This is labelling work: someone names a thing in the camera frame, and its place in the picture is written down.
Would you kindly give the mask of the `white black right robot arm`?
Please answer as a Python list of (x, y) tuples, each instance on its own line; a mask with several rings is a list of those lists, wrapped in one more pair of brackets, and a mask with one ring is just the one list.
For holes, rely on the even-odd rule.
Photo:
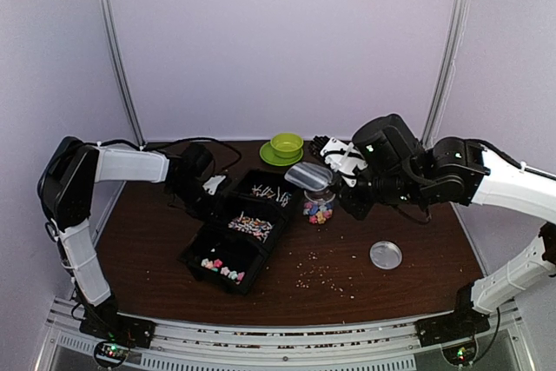
[(500, 207), (543, 220), (518, 255), (460, 291), (457, 309), (445, 321), (451, 336), (465, 336), (479, 315), (555, 274), (555, 177), (491, 143), (449, 136), (427, 149), (400, 115), (390, 114), (363, 125), (350, 142), (316, 136), (309, 151), (340, 177), (334, 192), (357, 220), (376, 203), (396, 211), (416, 205), (427, 214), (444, 202)]

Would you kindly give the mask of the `silver metal scoop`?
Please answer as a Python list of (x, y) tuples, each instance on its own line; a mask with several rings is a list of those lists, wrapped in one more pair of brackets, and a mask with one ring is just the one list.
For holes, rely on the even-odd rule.
[(333, 182), (333, 172), (321, 165), (311, 162), (298, 162), (285, 173), (287, 182), (311, 192), (328, 188)]

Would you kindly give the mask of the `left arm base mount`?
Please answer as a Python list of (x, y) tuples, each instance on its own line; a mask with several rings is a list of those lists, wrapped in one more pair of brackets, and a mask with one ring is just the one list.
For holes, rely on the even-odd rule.
[(120, 314), (113, 295), (98, 306), (86, 301), (80, 301), (78, 306), (84, 309), (80, 332), (99, 339), (92, 355), (101, 368), (118, 368), (129, 358), (134, 348), (150, 347), (156, 324), (151, 320)]

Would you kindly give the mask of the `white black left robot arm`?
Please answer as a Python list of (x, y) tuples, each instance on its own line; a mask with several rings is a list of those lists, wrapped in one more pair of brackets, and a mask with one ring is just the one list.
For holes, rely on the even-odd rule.
[(37, 195), (63, 266), (86, 304), (98, 307), (112, 296), (91, 232), (98, 184), (160, 184), (182, 201), (190, 216), (204, 219), (229, 183), (228, 172), (211, 169), (214, 162), (200, 142), (192, 142), (176, 155), (162, 147), (139, 147), (124, 140), (62, 139), (38, 181)]

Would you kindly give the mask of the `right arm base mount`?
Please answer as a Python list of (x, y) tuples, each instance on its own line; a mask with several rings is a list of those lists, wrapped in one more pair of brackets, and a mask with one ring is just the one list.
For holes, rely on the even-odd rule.
[(476, 336), (490, 329), (489, 315), (473, 309), (471, 284), (458, 290), (451, 313), (420, 319), (414, 325), (423, 348), (441, 345), (444, 359), (458, 368), (479, 358)]

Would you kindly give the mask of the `clear plastic jar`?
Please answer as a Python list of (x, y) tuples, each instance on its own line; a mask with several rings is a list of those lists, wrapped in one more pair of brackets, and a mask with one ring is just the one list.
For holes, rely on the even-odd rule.
[(334, 213), (335, 193), (329, 189), (322, 191), (305, 191), (302, 214), (311, 224), (322, 225)]

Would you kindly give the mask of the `black three-compartment candy tray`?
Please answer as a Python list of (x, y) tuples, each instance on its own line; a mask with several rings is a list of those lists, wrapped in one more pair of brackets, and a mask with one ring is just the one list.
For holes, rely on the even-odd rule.
[(288, 229), (302, 190), (282, 173), (251, 169), (178, 256), (199, 282), (246, 295)]

